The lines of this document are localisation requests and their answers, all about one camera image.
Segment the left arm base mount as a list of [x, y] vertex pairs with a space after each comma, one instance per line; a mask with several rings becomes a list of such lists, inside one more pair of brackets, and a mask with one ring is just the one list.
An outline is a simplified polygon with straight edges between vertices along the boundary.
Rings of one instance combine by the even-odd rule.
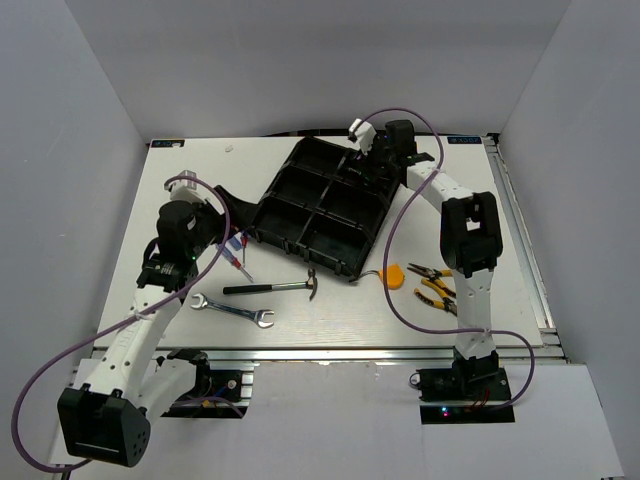
[[195, 368], [194, 385], [162, 414], [170, 418], [240, 418], [252, 396], [254, 370], [211, 363], [204, 351], [181, 349], [154, 359], [155, 373], [179, 360]]

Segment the green precision screwdriver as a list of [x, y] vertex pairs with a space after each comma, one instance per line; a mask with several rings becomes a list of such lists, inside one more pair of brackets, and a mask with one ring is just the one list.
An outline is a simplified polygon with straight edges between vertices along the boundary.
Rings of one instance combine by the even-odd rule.
[[373, 190], [382, 190], [385, 184], [385, 180], [376, 171], [362, 166], [347, 166], [343, 176], [354, 184]]

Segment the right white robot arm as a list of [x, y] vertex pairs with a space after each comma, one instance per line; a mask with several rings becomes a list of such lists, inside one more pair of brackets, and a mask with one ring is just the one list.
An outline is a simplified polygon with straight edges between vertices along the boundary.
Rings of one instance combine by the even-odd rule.
[[454, 281], [458, 327], [432, 333], [455, 337], [458, 368], [451, 374], [452, 388], [463, 398], [475, 398], [486, 389], [487, 375], [498, 370], [490, 300], [494, 270], [503, 252], [496, 198], [462, 186], [443, 171], [441, 139], [436, 140], [436, 160], [419, 160], [411, 121], [387, 123], [385, 136], [385, 144], [400, 162], [402, 184], [411, 192], [390, 233], [396, 233], [408, 207], [419, 197], [440, 214], [439, 248]]

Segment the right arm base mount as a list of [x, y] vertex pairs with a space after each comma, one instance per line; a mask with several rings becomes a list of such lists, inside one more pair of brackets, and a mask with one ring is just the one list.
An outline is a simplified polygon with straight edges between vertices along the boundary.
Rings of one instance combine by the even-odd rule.
[[511, 389], [503, 368], [490, 378], [463, 386], [446, 368], [421, 369], [412, 373], [409, 386], [419, 393], [423, 425], [470, 425], [514, 423]]

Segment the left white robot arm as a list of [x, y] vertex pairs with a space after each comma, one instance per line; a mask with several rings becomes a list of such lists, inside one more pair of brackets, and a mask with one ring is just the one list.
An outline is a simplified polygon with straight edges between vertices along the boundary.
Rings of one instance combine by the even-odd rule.
[[152, 424], [177, 401], [205, 396], [212, 385], [202, 351], [171, 352], [153, 374], [147, 369], [170, 322], [203, 273], [198, 258], [249, 227], [253, 205], [222, 186], [213, 189], [218, 212], [187, 179], [167, 187], [157, 235], [144, 253], [129, 308], [130, 324], [118, 328], [100, 363], [78, 388], [66, 388], [57, 403], [69, 455], [125, 467], [137, 465], [147, 449]]

